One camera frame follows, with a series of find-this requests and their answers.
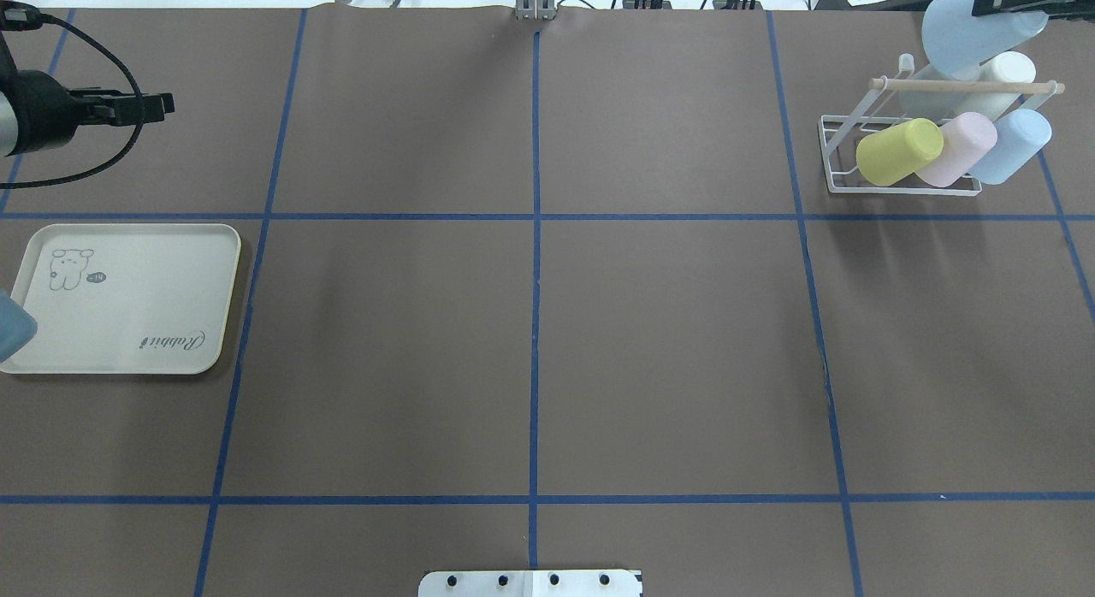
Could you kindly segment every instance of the white tray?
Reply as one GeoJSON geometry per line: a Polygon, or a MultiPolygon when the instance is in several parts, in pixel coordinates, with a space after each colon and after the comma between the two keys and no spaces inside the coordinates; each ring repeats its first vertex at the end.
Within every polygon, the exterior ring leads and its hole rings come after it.
{"type": "Polygon", "coordinates": [[[226,225],[51,225],[11,298],[38,333],[9,374],[196,375],[220,356],[240,261],[226,225]]]}

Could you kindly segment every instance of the blue cup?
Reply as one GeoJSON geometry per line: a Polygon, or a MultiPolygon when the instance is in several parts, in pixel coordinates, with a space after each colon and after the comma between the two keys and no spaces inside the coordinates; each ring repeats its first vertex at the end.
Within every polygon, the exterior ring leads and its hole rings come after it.
{"type": "Polygon", "coordinates": [[[1049,120],[1034,110],[1018,108],[996,120],[996,145],[969,169],[984,184],[1003,184],[1053,137],[1049,120]]]}
{"type": "Polygon", "coordinates": [[[8,359],[38,332],[38,322],[0,289],[0,361],[8,359]]]}
{"type": "Polygon", "coordinates": [[[924,12],[924,54],[940,73],[957,79],[1002,51],[1033,38],[1049,14],[1035,11],[975,16],[975,0],[933,0],[924,12]]]}

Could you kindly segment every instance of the cup rack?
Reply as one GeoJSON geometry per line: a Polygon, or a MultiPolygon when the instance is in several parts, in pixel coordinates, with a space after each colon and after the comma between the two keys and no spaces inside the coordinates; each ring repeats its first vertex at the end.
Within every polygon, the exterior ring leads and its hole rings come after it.
{"type": "Polygon", "coordinates": [[[1018,93],[1027,95],[1021,107],[1036,110],[1054,94],[1064,92],[1064,84],[1050,80],[1045,83],[1013,84],[1003,82],[952,82],[945,80],[911,80],[915,71],[911,54],[898,58],[898,72],[894,78],[872,79],[867,83],[867,94],[848,116],[826,114],[818,120],[818,141],[821,145],[821,163],[825,165],[826,183],[830,193],[874,193],[900,195],[952,195],[972,197],[981,193],[981,181],[965,175],[948,187],[934,187],[921,181],[915,174],[900,180],[892,186],[875,186],[864,179],[855,164],[855,146],[861,138],[880,131],[888,126],[911,120],[900,115],[879,116],[880,110],[894,101],[900,91],[922,93],[1018,93]]]}

